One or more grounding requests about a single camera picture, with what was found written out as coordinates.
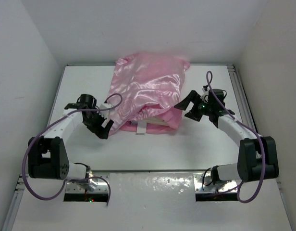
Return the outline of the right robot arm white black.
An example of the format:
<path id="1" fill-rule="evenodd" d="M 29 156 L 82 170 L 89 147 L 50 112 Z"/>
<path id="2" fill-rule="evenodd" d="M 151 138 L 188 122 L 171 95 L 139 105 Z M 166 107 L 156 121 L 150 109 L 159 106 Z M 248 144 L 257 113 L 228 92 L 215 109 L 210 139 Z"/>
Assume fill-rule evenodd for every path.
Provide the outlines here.
<path id="1" fill-rule="evenodd" d="M 193 103 L 186 117 L 199 122 L 203 116 L 216 128 L 226 133 L 238 146 L 237 163 L 214 166 L 211 169 L 212 184 L 242 180 L 253 182 L 263 179 L 275 179 L 279 176 L 276 142 L 271 136 L 263 137 L 255 131 L 240 125 L 232 110 L 225 110 L 227 92 L 220 89 L 205 89 L 204 95 L 192 90 L 176 109 L 186 110 Z"/>

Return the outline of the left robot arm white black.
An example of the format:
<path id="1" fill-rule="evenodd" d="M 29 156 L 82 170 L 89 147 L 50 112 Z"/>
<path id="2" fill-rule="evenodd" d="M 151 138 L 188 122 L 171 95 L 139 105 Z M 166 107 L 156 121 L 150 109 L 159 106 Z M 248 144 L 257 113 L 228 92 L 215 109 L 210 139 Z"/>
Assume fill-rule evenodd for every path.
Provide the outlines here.
<path id="1" fill-rule="evenodd" d="M 72 163 L 65 144 L 77 126 L 85 127 L 100 139 L 107 139 L 113 121 L 109 111 L 115 107 L 107 102 L 97 106 L 97 100 L 82 94 L 75 103 L 65 106 L 58 123 L 29 142 L 28 173 L 35 179 L 80 180 L 87 176 L 88 165 Z"/>

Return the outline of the pink pillowcase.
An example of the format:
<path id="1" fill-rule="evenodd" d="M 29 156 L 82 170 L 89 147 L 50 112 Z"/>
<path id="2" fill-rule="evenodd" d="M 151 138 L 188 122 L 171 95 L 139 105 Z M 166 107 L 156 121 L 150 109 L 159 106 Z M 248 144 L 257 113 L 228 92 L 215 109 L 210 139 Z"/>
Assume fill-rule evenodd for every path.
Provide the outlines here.
<path id="1" fill-rule="evenodd" d="M 109 113 L 114 121 L 110 134 L 135 132 L 136 122 L 152 118 L 165 124 L 147 124 L 146 133 L 176 131 L 182 111 L 174 106 L 181 101 L 189 68 L 190 62 L 166 54 L 138 52 L 118 59 L 108 93 L 108 103 L 117 106 Z"/>

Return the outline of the cream pillow with bear print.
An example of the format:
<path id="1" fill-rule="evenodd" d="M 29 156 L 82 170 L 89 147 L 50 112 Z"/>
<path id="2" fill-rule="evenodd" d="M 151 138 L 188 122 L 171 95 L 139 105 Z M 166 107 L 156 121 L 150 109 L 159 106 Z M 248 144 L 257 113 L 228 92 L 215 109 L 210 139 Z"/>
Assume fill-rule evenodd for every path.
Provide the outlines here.
<path id="1" fill-rule="evenodd" d="M 150 117 L 143 120 L 131 120 L 127 122 L 127 125 L 136 127 L 137 135 L 144 134 L 165 134 L 173 131 L 173 129 L 161 118 Z"/>

